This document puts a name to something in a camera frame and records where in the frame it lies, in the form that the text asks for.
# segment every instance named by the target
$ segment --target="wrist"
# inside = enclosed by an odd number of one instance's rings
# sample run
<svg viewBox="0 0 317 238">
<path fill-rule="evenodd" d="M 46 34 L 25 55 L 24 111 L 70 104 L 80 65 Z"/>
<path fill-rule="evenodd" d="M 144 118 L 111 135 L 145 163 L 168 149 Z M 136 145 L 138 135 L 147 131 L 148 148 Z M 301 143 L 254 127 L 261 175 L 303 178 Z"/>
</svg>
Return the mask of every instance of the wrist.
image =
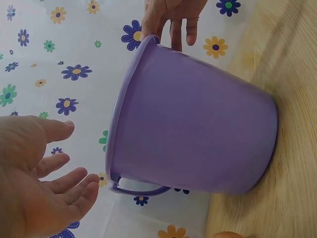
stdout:
<svg viewBox="0 0 317 238">
<path fill-rule="evenodd" d="M 0 161 L 0 231 L 1 237 L 23 238 L 23 219 L 7 168 Z"/>
</svg>

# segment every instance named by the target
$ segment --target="fingernail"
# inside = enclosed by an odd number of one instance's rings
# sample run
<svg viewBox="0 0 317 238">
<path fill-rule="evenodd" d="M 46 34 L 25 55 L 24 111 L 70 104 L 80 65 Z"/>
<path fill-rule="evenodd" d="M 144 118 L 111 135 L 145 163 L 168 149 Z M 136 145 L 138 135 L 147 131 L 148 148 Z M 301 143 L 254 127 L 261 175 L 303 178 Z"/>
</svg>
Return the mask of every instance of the fingernail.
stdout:
<svg viewBox="0 0 317 238">
<path fill-rule="evenodd" d="M 64 122 L 67 126 L 75 126 L 74 123 L 71 120 Z"/>
</svg>

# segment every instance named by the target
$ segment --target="plastic tablecloth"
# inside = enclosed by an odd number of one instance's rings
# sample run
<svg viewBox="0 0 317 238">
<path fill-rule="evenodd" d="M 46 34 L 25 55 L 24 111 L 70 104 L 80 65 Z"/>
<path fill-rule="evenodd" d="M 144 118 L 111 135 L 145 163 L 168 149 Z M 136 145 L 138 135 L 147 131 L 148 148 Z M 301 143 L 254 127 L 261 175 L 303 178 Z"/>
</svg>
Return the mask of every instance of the plastic tablecloth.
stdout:
<svg viewBox="0 0 317 238">
<path fill-rule="evenodd" d="M 209 0 L 194 46 L 183 52 L 228 67 L 256 0 Z M 140 44 L 142 0 L 1 0 L 0 115 L 72 120 L 73 135 L 47 146 L 46 155 L 100 176 L 95 206 L 54 238 L 201 238 L 210 195 L 173 188 L 155 197 L 112 193 L 105 175 L 107 133 L 128 65 Z M 162 44 L 170 45 L 169 23 Z M 121 187 L 155 185 L 123 180 Z"/>
</svg>

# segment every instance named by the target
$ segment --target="wooden surface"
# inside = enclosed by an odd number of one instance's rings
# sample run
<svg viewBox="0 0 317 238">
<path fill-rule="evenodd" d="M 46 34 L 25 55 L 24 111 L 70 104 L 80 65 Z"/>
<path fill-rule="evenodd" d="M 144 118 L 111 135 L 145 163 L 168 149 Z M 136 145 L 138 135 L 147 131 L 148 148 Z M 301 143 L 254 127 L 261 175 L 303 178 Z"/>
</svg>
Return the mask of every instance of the wooden surface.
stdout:
<svg viewBox="0 0 317 238">
<path fill-rule="evenodd" d="M 229 72 L 273 95 L 278 141 L 253 190 L 211 196 L 206 237 L 317 238 L 317 0 L 259 0 Z"/>
</svg>

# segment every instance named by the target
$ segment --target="green flower print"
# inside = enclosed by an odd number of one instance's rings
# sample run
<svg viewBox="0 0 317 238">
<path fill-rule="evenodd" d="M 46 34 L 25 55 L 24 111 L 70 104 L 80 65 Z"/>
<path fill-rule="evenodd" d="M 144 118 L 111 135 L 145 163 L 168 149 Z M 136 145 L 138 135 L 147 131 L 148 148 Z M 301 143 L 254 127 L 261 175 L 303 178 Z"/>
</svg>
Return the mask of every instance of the green flower print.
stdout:
<svg viewBox="0 0 317 238">
<path fill-rule="evenodd" d="M 107 144 L 107 140 L 108 140 L 108 131 L 105 130 L 105 131 L 103 132 L 103 134 L 104 134 L 104 137 L 102 137 L 102 138 L 99 139 L 99 143 L 102 144 L 102 145 L 105 145 L 105 146 L 103 147 L 103 151 L 106 151 L 106 144 Z"/>
<path fill-rule="evenodd" d="M 3 88 L 2 92 L 3 94 L 0 96 L 0 105 L 5 107 L 7 104 L 13 103 L 13 98 L 15 98 L 17 95 L 15 92 L 15 86 L 8 84 L 6 88 Z"/>
<path fill-rule="evenodd" d="M 39 114 L 39 118 L 41 119 L 47 119 L 49 117 L 49 113 L 47 112 L 42 112 Z"/>
<path fill-rule="evenodd" d="M 44 42 L 44 49 L 47 50 L 47 52 L 53 52 L 55 50 L 55 44 L 52 41 L 45 41 Z"/>
<path fill-rule="evenodd" d="M 95 41 L 95 47 L 100 48 L 102 46 L 101 41 Z"/>
</svg>

